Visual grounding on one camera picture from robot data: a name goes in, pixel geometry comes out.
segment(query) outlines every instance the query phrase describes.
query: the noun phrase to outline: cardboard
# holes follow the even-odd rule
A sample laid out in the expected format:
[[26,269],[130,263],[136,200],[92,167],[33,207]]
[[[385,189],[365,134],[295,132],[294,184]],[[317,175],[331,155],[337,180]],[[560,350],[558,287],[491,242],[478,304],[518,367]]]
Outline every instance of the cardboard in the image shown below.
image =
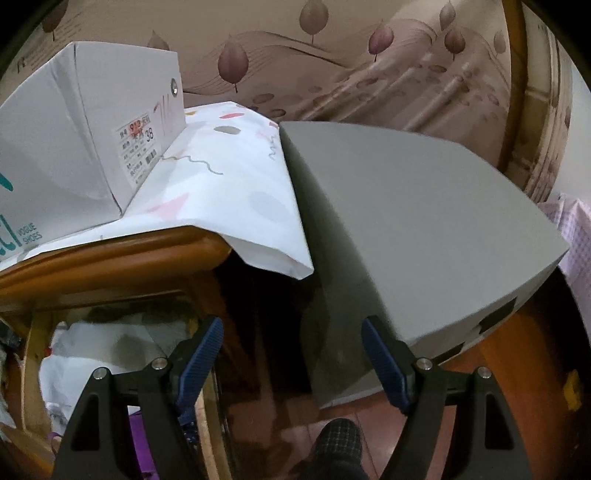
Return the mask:
[[0,260],[120,218],[185,125],[176,53],[67,45],[0,106]]

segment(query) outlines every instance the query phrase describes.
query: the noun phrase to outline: wall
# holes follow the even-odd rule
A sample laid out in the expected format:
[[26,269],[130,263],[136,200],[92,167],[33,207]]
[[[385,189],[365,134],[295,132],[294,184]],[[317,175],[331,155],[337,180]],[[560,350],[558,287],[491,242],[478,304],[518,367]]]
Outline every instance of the wall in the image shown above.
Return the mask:
[[591,92],[573,64],[573,106],[564,157],[552,190],[591,205]]

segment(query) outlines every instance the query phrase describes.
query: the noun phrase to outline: checkered fabric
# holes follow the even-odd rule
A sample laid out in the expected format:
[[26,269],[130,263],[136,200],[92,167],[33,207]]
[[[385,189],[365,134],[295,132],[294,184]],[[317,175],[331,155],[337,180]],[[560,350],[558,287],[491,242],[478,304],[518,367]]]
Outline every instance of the checkered fabric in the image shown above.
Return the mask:
[[562,193],[555,202],[539,203],[538,207],[570,244],[558,267],[573,293],[591,340],[591,206]]
[[320,432],[314,454],[340,456],[361,463],[361,431],[348,419],[334,419]]

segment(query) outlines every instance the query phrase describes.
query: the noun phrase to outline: metal grommet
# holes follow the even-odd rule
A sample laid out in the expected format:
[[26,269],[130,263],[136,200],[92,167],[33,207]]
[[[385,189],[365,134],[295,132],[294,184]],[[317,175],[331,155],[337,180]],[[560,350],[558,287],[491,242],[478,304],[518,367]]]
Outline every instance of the metal grommet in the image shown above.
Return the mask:
[[492,377],[492,372],[487,367],[478,367],[476,372],[479,377],[484,378],[485,380]]
[[152,368],[154,370],[162,370],[166,368],[166,365],[168,365],[168,361],[163,356],[152,360]]
[[429,371],[433,368],[433,362],[428,358],[419,358],[417,360],[417,367],[421,370]]
[[105,367],[99,367],[92,372],[92,378],[95,380],[102,380],[107,376],[108,370]]
[[170,92],[173,94],[173,97],[178,95],[178,85],[175,79],[170,79]]

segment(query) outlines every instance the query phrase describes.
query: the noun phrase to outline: red tile floor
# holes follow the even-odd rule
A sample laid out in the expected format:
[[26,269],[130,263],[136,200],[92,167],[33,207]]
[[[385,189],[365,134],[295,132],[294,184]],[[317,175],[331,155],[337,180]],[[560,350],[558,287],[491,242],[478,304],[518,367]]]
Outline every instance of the red tile floor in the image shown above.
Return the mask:
[[[279,480],[298,476],[322,427],[333,418],[353,420],[363,432],[363,467],[379,478],[398,441],[405,417],[383,393],[347,405],[319,410],[311,394],[278,391],[261,329],[254,340],[261,383],[251,399],[225,392],[224,403],[243,480]],[[544,324],[544,313],[528,302],[490,337],[449,361],[445,368],[463,372],[486,365],[496,375],[515,416],[535,480],[556,479],[577,442],[577,414],[562,394],[566,372]],[[446,409],[429,480],[441,477],[453,426]]]

